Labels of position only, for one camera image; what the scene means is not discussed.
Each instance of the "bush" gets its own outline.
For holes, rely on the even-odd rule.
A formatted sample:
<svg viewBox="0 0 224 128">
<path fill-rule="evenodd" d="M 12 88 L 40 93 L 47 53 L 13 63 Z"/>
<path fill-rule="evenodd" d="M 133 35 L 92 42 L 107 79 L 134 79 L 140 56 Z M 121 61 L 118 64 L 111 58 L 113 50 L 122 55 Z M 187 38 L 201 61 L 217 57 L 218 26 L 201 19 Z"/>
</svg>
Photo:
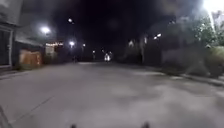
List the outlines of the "bush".
<svg viewBox="0 0 224 128">
<path fill-rule="evenodd" d="M 224 47 L 212 47 L 205 57 L 205 65 L 211 77 L 219 77 L 223 74 Z"/>
</svg>

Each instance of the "street lamp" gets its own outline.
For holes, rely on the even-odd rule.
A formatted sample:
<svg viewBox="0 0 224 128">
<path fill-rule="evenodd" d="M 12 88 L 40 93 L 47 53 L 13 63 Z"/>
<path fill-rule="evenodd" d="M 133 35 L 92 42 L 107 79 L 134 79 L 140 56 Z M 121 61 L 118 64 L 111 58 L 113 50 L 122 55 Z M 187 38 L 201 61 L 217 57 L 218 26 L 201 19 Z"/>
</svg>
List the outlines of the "street lamp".
<svg viewBox="0 0 224 128">
<path fill-rule="evenodd" d="M 75 46 L 75 42 L 74 41 L 70 41 L 69 45 L 71 46 L 71 48 L 73 48 Z"/>
<path fill-rule="evenodd" d="M 50 28 L 47 27 L 47 26 L 43 26 L 43 27 L 41 27 L 41 28 L 40 28 L 40 31 L 41 31 L 43 34 L 45 34 L 45 35 L 47 35 L 47 34 L 49 34 L 49 33 L 51 32 Z"/>
<path fill-rule="evenodd" d="M 72 19 L 71 19 L 71 18 L 69 18 L 69 19 L 68 19 L 68 22 L 72 23 Z"/>
<path fill-rule="evenodd" d="M 158 35 L 157 35 L 157 37 L 161 37 L 162 36 L 162 34 L 161 33 L 159 33 Z"/>
</svg>

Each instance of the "light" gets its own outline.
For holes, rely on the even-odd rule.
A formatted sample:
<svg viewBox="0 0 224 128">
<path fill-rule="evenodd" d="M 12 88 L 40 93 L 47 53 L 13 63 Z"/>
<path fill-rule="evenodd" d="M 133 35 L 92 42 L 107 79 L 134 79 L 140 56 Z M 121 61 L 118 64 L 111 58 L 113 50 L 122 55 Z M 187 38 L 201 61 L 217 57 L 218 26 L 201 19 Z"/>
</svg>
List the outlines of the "light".
<svg viewBox="0 0 224 128">
<path fill-rule="evenodd" d="M 69 18 L 69 19 L 68 19 L 68 22 L 72 23 L 72 19 L 71 19 L 71 18 Z"/>
<path fill-rule="evenodd" d="M 43 33 L 43 34 L 49 34 L 51 32 L 50 28 L 47 27 L 47 26 L 43 26 L 40 28 L 40 31 Z"/>
<path fill-rule="evenodd" d="M 147 38 L 145 37 L 145 39 L 144 39 L 144 42 L 145 42 L 145 44 L 147 44 L 147 42 L 148 42 L 148 40 L 147 40 Z"/>
<path fill-rule="evenodd" d="M 105 61 L 110 61 L 111 58 L 110 58 L 110 56 L 109 56 L 108 54 L 106 54 L 105 57 L 104 57 L 104 60 L 105 60 Z"/>
<path fill-rule="evenodd" d="M 75 42 L 74 42 L 74 41 L 70 41 L 70 42 L 69 42 L 69 45 L 70 45 L 70 46 L 71 46 L 71 48 L 72 48 L 72 47 L 74 47 L 74 46 L 75 46 Z"/>
<path fill-rule="evenodd" d="M 223 11 L 224 1 L 223 0 L 204 0 L 203 7 L 208 12 Z"/>
<path fill-rule="evenodd" d="M 63 46 L 63 43 L 61 42 L 46 43 L 46 46 L 49 46 L 49 47 Z"/>
<path fill-rule="evenodd" d="M 162 34 L 161 33 L 159 33 L 158 35 L 157 35 L 157 37 L 161 37 L 162 36 Z"/>
<path fill-rule="evenodd" d="M 129 45 L 130 47 L 133 47 L 133 46 L 134 46 L 134 42 L 133 42 L 133 41 L 130 41 L 128 45 Z"/>
</svg>

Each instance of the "street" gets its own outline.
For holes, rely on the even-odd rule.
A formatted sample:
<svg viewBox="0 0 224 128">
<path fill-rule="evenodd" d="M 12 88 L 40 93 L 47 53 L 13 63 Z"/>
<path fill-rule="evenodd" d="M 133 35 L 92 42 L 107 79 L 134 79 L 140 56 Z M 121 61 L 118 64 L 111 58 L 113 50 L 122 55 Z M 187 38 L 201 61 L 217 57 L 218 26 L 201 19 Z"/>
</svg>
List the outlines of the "street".
<svg viewBox="0 0 224 128">
<path fill-rule="evenodd" d="M 13 128 L 223 128 L 224 89 L 115 64 L 49 66 L 0 79 Z"/>
</svg>

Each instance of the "night sky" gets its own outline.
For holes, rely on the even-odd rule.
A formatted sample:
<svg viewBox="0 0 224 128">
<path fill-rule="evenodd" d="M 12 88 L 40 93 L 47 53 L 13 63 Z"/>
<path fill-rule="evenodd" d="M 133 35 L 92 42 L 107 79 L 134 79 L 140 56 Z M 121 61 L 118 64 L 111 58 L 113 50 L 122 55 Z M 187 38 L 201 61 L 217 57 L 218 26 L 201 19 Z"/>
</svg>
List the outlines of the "night sky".
<svg viewBox="0 0 224 128">
<path fill-rule="evenodd" d="M 137 38 L 154 23 L 184 15 L 197 5 L 196 0 L 25 1 L 34 7 L 42 4 L 37 10 L 42 10 L 41 15 L 48 17 L 57 28 L 58 40 L 75 38 L 92 47 L 105 48 Z M 69 23 L 68 18 L 72 18 L 74 24 Z"/>
</svg>

